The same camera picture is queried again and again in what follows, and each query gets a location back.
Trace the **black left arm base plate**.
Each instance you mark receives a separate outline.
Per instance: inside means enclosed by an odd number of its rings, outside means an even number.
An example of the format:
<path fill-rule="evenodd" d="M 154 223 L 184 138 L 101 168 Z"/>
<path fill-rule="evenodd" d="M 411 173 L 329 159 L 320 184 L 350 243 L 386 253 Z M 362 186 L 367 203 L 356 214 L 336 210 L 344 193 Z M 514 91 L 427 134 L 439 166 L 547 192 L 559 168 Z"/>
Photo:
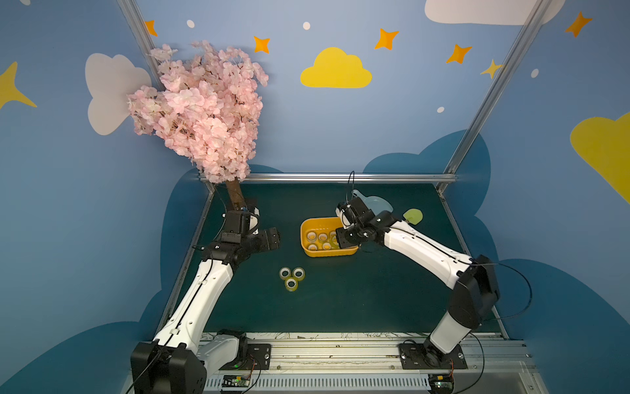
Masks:
<path fill-rule="evenodd" d="M 269 370 L 272 346 L 270 344 L 248 344 L 237 351 L 236 359 L 221 367 L 221 371 Z"/>

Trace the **yellow plastic storage box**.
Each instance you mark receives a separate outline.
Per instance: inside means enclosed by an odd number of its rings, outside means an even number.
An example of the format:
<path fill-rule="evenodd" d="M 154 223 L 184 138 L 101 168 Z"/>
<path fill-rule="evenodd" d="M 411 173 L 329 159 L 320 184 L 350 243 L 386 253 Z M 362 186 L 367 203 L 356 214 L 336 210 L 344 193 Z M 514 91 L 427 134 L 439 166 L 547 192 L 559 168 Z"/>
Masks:
<path fill-rule="evenodd" d="M 349 249 L 331 249 L 330 251 L 323 250 L 323 243 L 319 239 L 314 243 L 309 243 L 306 239 L 306 234 L 309 231 L 316 231 L 319 233 L 330 234 L 331 231 L 336 231 L 337 228 L 342 228 L 341 220 L 337 217 L 331 218 L 310 218 L 305 220 L 300 226 L 300 244 L 305 254 L 311 258 L 324 258 L 324 257 L 338 257 L 355 254 L 359 248 L 352 247 Z M 309 251 L 308 245 L 316 244 L 318 246 L 317 251 Z"/>

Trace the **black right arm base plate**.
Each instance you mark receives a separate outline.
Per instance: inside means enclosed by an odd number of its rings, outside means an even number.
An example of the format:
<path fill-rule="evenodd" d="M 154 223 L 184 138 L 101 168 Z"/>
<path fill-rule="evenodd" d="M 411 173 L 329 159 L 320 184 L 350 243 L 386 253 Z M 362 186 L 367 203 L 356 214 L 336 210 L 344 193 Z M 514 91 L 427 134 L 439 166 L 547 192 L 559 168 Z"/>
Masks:
<path fill-rule="evenodd" d="M 404 341 L 398 345 L 400 363 L 403 369 L 467 369 L 467 361 L 461 345 L 450 353 L 442 353 L 434 346 Z"/>

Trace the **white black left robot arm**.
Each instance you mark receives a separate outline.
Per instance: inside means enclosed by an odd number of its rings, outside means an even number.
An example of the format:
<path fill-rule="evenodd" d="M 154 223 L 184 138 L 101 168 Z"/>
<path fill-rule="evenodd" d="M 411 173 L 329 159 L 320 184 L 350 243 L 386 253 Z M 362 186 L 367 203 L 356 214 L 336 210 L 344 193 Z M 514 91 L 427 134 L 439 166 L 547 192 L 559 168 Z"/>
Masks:
<path fill-rule="evenodd" d="M 275 251 L 276 228 L 229 235 L 203 248 L 193 283 L 172 317 L 150 342 L 131 353 L 133 381 L 128 393 L 202 393 L 209 374 L 243 356 L 241 334 L 218 334 L 208 346 L 200 340 L 222 292 L 252 254 Z"/>

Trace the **transparent tape roll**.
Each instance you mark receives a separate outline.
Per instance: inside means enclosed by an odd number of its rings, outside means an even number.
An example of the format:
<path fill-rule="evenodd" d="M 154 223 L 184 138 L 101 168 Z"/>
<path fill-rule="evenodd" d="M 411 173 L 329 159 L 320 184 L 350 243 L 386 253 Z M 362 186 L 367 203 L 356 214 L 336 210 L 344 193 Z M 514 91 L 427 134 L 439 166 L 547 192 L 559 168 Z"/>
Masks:
<path fill-rule="evenodd" d="M 316 233 L 316 231 L 309 231 L 306 234 L 306 239 L 309 243 L 314 243 L 318 240 L 318 234 Z"/>

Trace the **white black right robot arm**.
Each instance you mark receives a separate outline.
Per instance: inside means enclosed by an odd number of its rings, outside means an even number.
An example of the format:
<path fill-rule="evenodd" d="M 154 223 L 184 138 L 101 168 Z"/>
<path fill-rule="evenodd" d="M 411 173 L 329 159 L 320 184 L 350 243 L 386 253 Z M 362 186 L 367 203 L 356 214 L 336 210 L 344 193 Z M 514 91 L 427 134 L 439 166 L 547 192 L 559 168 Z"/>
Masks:
<path fill-rule="evenodd" d="M 452 290 L 446 313 L 424 343 L 431 356 L 439 358 L 454 351 L 500 300 L 495 268 L 487 257 L 453 251 L 387 211 L 367 219 L 349 219 L 343 213 L 338 217 L 342 227 L 336 234 L 341 248 L 374 241 L 411 259 Z"/>

